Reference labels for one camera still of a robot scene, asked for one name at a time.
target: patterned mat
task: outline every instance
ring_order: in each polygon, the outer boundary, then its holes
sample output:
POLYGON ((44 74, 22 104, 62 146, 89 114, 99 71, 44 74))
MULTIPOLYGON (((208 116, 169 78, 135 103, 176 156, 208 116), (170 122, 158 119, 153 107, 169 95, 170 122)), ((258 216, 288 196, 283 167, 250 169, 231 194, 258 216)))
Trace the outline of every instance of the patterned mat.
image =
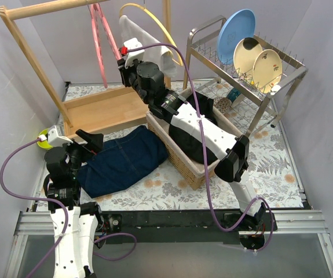
MULTIPOLYGON (((215 98, 226 96, 231 87, 228 84, 212 84, 203 87, 204 82, 194 82, 195 87, 202 86, 201 93, 215 98)), ((175 91, 182 89, 182 82, 172 82, 175 91)), ((66 100, 98 93, 105 90, 102 86, 70 86, 66 100)), ((235 110, 230 109, 226 116, 242 132, 245 132, 255 115, 250 101, 240 103, 235 110)), ((107 134, 104 140, 120 138, 136 127, 107 134)), ((279 125, 267 126, 255 136, 250 137, 249 173, 255 191, 264 197, 271 207, 302 207, 298 181, 291 165, 290 157, 279 125)), ((218 177, 210 180, 211 197, 216 209, 238 209, 239 204, 227 182, 218 177)), ((194 191, 184 181, 177 169, 167 160, 150 175, 129 189, 91 199, 84 190, 81 202, 97 201, 103 211, 110 210, 194 210, 207 209, 206 189, 194 191)), ((47 203, 39 202, 37 211, 47 211, 47 203)))

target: wooden shelf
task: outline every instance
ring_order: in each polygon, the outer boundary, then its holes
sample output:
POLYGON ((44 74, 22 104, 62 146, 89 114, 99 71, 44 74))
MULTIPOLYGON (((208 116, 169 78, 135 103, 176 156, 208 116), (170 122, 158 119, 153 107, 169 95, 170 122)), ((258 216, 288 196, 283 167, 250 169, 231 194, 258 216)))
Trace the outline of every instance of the wooden shelf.
POLYGON ((64 122, 65 135, 79 140, 78 129, 89 133, 111 133, 146 122, 148 106, 129 87, 108 89, 101 93, 63 102, 72 122, 64 122))

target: denim jeans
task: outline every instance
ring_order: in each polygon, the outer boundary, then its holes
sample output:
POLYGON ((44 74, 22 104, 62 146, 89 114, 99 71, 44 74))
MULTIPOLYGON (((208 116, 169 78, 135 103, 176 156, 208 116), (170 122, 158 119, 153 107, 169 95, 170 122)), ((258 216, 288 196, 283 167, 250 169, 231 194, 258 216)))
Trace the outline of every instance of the denim jeans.
POLYGON ((78 181, 92 198, 125 190, 167 159, 164 143, 145 126, 103 143, 103 150, 87 161, 78 181))

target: wicker basket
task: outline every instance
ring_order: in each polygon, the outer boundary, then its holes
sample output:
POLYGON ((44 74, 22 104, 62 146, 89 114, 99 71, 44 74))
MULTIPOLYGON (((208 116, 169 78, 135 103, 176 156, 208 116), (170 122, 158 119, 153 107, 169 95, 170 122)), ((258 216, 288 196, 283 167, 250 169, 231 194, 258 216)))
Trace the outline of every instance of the wicker basket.
MULTIPOLYGON (((189 97, 192 94, 190 88, 187 88, 181 95, 189 97)), ((222 113, 219 112, 215 107, 213 109, 214 116, 218 122, 218 126, 228 133, 234 134, 240 137, 242 133, 235 127, 222 113)), ((206 181, 204 175, 203 164, 197 163, 186 156, 179 146, 169 136, 169 124, 163 120, 160 120, 153 116, 151 112, 146 113, 148 129, 155 133, 165 144, 167 152, 169 153, 169 160, 175 166, 176 169, 181 173, 186 182, 191 186, 193 190, 200 188, 206 181)), ((212 177, 214 169, 219 161, 213 162, 208 166, 209 177, 212 177)))

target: yellow ring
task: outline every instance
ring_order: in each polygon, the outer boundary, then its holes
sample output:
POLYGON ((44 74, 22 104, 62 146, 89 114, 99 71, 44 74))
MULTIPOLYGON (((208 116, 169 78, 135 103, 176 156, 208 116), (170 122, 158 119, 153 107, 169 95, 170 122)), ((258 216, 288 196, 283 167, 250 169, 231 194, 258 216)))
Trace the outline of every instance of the yellow ring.
MULTIPOLYGON (((148 14, 150 16, 150 18, 152 18, 156 24, 161 28, 161 30, 164 32, 166 38, 169 40, 169 42, 174 45, 175 47, 177 47, 175 45, 175 42, 173 40, 173 38, 170 36, 169 32, 165 29, 164 25, 160 22, 160 20, 158 20, 158 18, 156 16, 153 15, 153 13, 151 13, 149 10, 147 10, 145 7, 141 6, 141 5, 138 5, 138 4, 134 4, 134 3, 128 3, 128 4, 125 4, 121 7, 120 9, 120 13, 119 13, 119 17, 122 16, 122 10, 127 7, 127 6, 133 6, 133 7, 136 7, 136 8, 139 8, 141 10, 143 10, 146 14, 148 14)), ((179 59, 179 62, 175 61, 173 59, 173 61, 180 65, 181 67, 183 66, 183 61, 182 61, 182 58, 180 57, 180 55, 178 54, 178 59, 179 59)))

